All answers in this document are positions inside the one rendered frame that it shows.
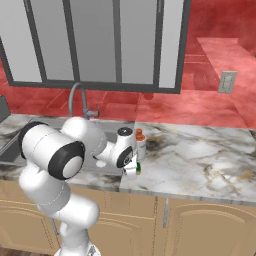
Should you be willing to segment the grey wall socket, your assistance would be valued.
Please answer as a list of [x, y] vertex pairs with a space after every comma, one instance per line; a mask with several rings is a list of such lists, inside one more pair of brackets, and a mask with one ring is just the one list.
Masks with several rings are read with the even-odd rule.
[[218, 92], [222, 94], [231, 94], [236, 80], [236, 71], [223, 71], [220, 78]]

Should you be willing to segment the grey appliance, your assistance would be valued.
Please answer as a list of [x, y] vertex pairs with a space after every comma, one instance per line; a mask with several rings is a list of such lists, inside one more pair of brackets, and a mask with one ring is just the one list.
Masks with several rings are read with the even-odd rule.
[[0, 95], [0, 123], [10, 115], [9, 107], [4, 96]]

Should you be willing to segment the beige cupboard door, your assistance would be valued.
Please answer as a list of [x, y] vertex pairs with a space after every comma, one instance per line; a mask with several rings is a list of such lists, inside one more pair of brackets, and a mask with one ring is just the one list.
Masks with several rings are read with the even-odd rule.
[[102, 256], [153, 256], [158, 199], [128, 195], [128, 207], [102, 211], [90, 229]]
[[165, 256], [256, 256], [256, 207], [169, 200]]
[[0, 190], [0, 245], [54, 255], [60, 243], [50, 219], [29, 202], [10, 199]]

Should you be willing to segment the grey steel sink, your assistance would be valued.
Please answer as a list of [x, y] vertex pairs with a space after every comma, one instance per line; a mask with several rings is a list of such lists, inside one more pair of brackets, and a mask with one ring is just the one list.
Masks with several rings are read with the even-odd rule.
[[[49, 124], [51, 127], [60, 130], [61, 126], [67, 120], [67, 117], [32, 117], [29, 118], [26, 123], [32, 121], [39, 121]], [[117, 131], [121, 127], [134, 128], [135, 123], [129, 121], [114, 121], [114, 120], [97, 120], [92, 119], [92, 122], [97, 124], [106, 134], [107, 140], [115, 143], [117, 141]], [[20, 155], [20, 149], [18, 144], [18, 134], [20, 129], [17, 129], [14, 133], [14, 137], [11, 138], [8, 142], [5, 142], [0, 148], [0, 162], [1, 163], [11, 163], [13, 165], [23, 167], [26, 165], [26, 161]], [[117, 169], [113, 165], [107, 164], [104, 167], [98, 167], [96, 165], [96, 160], [92, 157], [89, 157], [85, 160], [85, 163], [82, 167], [83, 171], [94, 171], [97, 173], [102, 173], [105, 175], [116, 175], [120, 176], [122, 171]]]

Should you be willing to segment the dark framed window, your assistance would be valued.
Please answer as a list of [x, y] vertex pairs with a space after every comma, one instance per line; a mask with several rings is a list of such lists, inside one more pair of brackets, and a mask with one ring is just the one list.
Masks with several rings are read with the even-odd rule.
[[191, 0], [0, 0], [12, 86], [177, 93]]

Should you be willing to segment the grey curved tap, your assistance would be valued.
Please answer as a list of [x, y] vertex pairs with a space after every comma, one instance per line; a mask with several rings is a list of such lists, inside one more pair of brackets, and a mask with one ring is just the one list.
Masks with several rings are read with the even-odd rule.
[[84, 89], [84, 86], [80, 82], [77, 82], [72, 86], [70, 94], [69, 94], [69, 99], [68, 99], [68, 114], [69, 114], [69, 116], [70, 117], [73, 116], [73, 101], [74, 101], [74, 96], [75, 96], [75, 92], [77, 89], [79, 89], [81, 92], [84, 118], [85, 119], [98, 118], [99, 114], [100, 114], [99, 108], [96, 108], [95, 110], [88, 109], [87, 101], [86, 101], [86, 91]]

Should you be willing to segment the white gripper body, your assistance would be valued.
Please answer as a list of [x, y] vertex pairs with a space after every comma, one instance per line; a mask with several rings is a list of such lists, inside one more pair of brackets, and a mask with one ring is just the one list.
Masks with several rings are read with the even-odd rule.
[[137, 177], [137, 164], [130, 163], [123, 168], [124, 176], [128, 179], [135, 179]]

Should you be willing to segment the white soap dispenser orange top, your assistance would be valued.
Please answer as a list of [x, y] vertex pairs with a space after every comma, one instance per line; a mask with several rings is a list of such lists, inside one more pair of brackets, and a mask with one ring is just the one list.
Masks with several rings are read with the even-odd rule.
[[146, 155], [146, 136], [141, 128], [136, 129], [137, 159], [143, 160]]

